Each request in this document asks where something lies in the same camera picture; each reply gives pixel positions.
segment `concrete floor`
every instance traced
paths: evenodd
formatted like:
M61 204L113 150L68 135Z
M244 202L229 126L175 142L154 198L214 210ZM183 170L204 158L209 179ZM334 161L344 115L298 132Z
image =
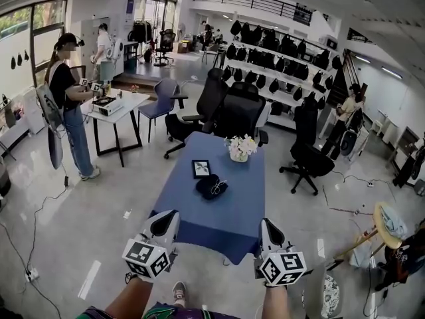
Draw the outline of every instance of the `concrete floor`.
M201 66L200 61L176 60L175 64L175 68L161 68L159 71L152 68L150 73L161 76L164 72L182 81L194 74L200 79L205 78L208 70L207 66ZM183 87L183 92L190 98L180 113L193 114L202 88L203 83L188 83ZM75 318L90 305L105 308L125 286L124 276L128 268L121 258L122 251L127 240L134 237L141 222L149 215L179 157L179 152L176 152L169 160L163 159L163 153L175 145L167 141L164 119L158 119L150 144L147 143L147 125L147 119L142 117L144 147L124 153L125 168L121 167L117 154L96 156L92 123L87 125L92 161L102 168L101 176L93 181L80 180L72 163L68 141L63 139L64 166L71 186L58 200L48 200L38 213L37 239L32 257L32 265L40 274L36 284L59 307L62 318ZM290 148L296 135L274 126L266 126L265 130L270 137L270 143L264 147L266 216L285 233L287 240L303 251L308 268L318 265L323 257L332 257L353 244L360 232L373 226L369 215L354 217L330 208L360 209L363 213L371 213L377 201L386 201L403 217L410 232L425 217L424 199L417 196L412 188L399 189L390 185L394 200L385 183L376 182L373 188L354 178L343 183L343 178L337 173L314 180L319 189L317 197L312 195L306 182L302 182L297 193L292 195L290 189L296 177L279 173L278 169L292 161ZM99 131L101 148L112 146L112 127L100 122ZM129 116L118 122L118 133L122 144L135 142ZM26 262L33 239L34 211L47 195L56 196L63 190L64 172L62 169L55 171L51 166L45 130L25 138L13 154L16 162L6 158L13 186L7 196L9 202L0 214L0 222L7 226ZM390 181L393 177L392 171L385 168L384 160L376 152L372 154L368 150L351 164L339 158L335 171L361 179ZM128 219L123 218L126 211L131 211ZM380 243L379 239L373 240L373 247ZM154 284L149 305L157 301L170 303L172 286L182 280L188 286L191 306L206 304L210 310L239 318L254 317L265 289L261 280L254 279L252 255L247 255L238 266L223 266L223 256L206 248L178 244L178 250L180 254L171 272L162 274ZM23 268L2 228L0 256L0 293L8 308L27 319L58 318L55 309L32 287L28 286L23 293ZM377 261L383 259L380 252ZM93 266L98 266L98 272L86 295L81 294ZM334 272L339 275L344 292L341 316L344 319L362 318L369 288L367 269L344 263ZM424 272L422 269L409 277L406 284L390 287L388 298L377 314L402 319L419 318L425 294ZM373 273L373 287L380 278L382 275ZM301 305L304 287L305 278L302 278L288 288L292 318L305 317ZM367 314L373 303L376 306L381 303L381 298L382 292L371 294L366 305Z

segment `black picture frame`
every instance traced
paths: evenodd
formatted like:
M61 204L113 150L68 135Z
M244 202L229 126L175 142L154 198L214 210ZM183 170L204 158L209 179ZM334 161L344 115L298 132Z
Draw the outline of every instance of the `black picture frame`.
M201 169L207 169L207 173L205 174L200 174L200 171L198 169L197 171L197 163L206 163L207 166L204 166ZM211 168L210 168L210 162L207 159L195 159L192 161L192 170L193 170L193 178L204 178L207 177L209 175L211 175Z

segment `ceiling light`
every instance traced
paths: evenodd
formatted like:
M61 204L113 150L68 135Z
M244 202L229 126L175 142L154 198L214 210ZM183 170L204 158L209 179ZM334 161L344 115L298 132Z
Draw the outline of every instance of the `ceiling light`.
M382 66L382 69L385 72L388 72L389 74L392 74L393 76L397 77L398 79L403 79L403 77L401 77L401 75L399 75L398 73L393 72L392 70L389 70L389 69L387 69L387 68L385 68L383 66Z
M356 57L357 59L361 60L361 61L367 62L368 64L370 64L370 63L371 63L369 60L364 59L364 58L362 58L361 56L355 56L355 57Z

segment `blue table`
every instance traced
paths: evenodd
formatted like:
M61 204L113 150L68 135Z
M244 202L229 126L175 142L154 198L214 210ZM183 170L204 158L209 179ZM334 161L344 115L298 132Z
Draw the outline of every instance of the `blue table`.
M192 160L209 160L211 173L227 179L228 189L207 201L195 189ZM258 249L264 217L264 151L258 148L246 163L230 159L223 138L194 132L176 163L151 216L176 209L181 222L176 242L203 246L238 265Z

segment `woman in black shirt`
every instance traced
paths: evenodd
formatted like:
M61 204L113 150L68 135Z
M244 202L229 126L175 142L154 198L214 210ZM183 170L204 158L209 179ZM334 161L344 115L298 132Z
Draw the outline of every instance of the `woman in black shirt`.
M72 33L65 33L59 38L54 45L44 80L49 85L57 106L64 108L64 125L72 158L85 181L98 177L100 169L90 161L80 103L98 96L99 92L84 92L85 86L76 85L69 66L64 62L70 59L71 51L75 51L77 46L76 37Z

